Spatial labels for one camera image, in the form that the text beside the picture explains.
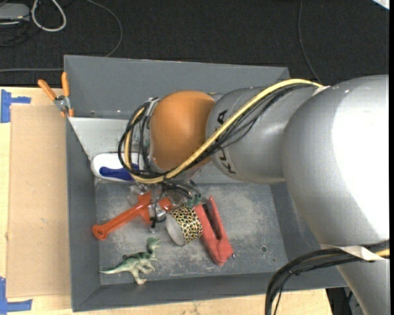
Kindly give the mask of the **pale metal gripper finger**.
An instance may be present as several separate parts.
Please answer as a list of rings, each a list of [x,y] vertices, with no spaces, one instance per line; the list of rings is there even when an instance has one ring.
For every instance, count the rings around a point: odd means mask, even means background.
[[[154,211],[150,214],[149,232],[157,234],[162,232],[165,228],[166,213],[165,211]]]
[[[130,206],[143,205],[146,202],[147,191],[142,191],[140,188],[132,188],[127,196]]]

